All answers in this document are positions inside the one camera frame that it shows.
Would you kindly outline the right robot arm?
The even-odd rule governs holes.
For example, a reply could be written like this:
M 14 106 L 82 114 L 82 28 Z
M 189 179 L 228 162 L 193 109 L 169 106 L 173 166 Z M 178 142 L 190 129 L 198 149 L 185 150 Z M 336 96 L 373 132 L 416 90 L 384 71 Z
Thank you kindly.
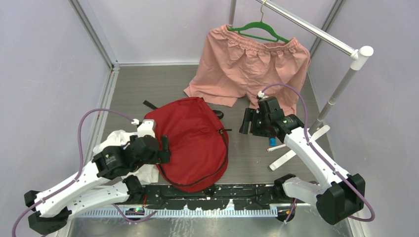
M 304 124 L 296 115 L 284 116 L 281 109 L 261 113 L 246 108 L 239 130 L 242 134 L 274 137 L 289 147 L 309 168 L 317 183 L 303 181 L 287 174 L 274 182 L 274 196 L 285 203 L 299 199 L 316 207 L 330 225 L 351 217 L 365 205 L 365 180 L 360 174 L 349 174 L 321 149 L 311 135 L 304 133 Z

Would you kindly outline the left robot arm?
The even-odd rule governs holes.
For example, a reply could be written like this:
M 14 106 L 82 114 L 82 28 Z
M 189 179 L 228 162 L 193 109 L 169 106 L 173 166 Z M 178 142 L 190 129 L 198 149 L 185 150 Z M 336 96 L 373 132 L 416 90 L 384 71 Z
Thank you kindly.
M 110 204 L 137 204 L 144 189 L 134 174 L 145 164 L 170 161 L 167 136 L 132 135 L 124 145 L 107 146 L 92 161 L 67 179 L 43 192 L 28 191 L 26 205 L 32 210 L 29 227 L 41 235 L 66 226 L 70 219 Z

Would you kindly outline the red backpack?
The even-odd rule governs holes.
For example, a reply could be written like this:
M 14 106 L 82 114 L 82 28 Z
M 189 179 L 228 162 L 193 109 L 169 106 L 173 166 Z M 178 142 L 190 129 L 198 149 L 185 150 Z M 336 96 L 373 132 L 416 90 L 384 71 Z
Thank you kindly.
M 184 192 L 202 191 L 215 184 L 228 166 L 228 130 L 200 97 L 189 97 L 156 107 L 145 119 L 155 121 L 158 138 L 167 136 L 169 163 L 158 170 L 172 186 Z

